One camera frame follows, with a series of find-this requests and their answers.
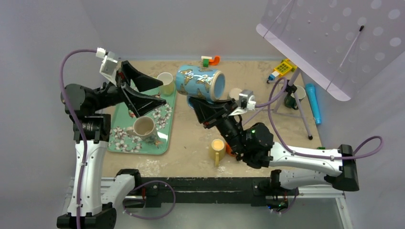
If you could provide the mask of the blue mug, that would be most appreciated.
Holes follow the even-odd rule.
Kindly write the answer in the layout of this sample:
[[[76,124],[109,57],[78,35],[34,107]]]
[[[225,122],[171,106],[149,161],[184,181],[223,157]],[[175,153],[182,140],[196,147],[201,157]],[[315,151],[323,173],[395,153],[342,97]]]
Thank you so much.
[[[176,73],[175,85],[179,94],[215,102],[224,93],[225,75],[218,69],[183,65]]]

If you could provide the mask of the light green mug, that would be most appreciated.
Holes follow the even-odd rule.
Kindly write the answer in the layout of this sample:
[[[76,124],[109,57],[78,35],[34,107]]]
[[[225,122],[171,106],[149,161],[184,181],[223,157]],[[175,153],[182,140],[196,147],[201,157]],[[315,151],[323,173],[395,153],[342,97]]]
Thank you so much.
[[[163,72],[157,76],[157,79],[160,80],[163,85],[159,86],[159,91],[161,95],[170,96],[174,93],[175,85],[174,78],[171,73]]]

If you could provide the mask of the tan floral mug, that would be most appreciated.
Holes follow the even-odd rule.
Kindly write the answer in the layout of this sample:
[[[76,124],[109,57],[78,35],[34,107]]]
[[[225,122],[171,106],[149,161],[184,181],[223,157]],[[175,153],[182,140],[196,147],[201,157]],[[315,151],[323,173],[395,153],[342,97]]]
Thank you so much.
[[[137,118],[133,126],[126,128],[126,133],[139,137],[147,144],[155,144],[159,139],[155,121],[148,116]]]

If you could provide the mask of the beige floral mug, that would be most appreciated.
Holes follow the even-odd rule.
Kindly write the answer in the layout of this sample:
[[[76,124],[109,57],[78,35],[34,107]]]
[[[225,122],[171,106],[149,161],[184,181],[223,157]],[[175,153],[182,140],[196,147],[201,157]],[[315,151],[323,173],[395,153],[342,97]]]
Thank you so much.
[[[240,88],[232,88],[227,95],[228,99],[235,99],[236,101],[239,100],[239,94],[242,92]]]

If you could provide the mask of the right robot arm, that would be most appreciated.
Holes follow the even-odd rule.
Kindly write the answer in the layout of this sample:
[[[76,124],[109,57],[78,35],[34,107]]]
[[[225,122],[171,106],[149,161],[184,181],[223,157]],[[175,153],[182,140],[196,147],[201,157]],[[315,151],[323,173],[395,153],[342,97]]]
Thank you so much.
[[[188,97],[198,122],[205,129],[216,127],[229,145],[232,155],[249,167],[295,167],[298,174],[272,172],[268,188],[274,194],[301,186],[327,184],[341,191],[358,191],[359,181],[353,148],[340,145],[337,149],[309,149],[275,142],[268,127],[258,122],[244,129],[235,118],[255,108],[254,96],[248,99],[208,101]]]

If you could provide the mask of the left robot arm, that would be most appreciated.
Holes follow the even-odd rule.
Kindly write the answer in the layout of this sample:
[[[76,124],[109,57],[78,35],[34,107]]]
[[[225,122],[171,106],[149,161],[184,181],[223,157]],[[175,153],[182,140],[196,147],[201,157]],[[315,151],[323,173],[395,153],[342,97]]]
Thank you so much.
[[[125,103],[136,117],[144,116],[165,105],[164,99],[145,94],[159,86],[162,81],[141,73],[127,61],[116,71],[114,83],[104,83],[96,89],[60,81],[61,101],[73,121],[76,171],[67,212],[57,218],[59,229],[112,229],[126,195],[141,192],[142,182],[136,169],[120,170],[107,191],[101,191],[111,130],[111,115],[101,110]]]

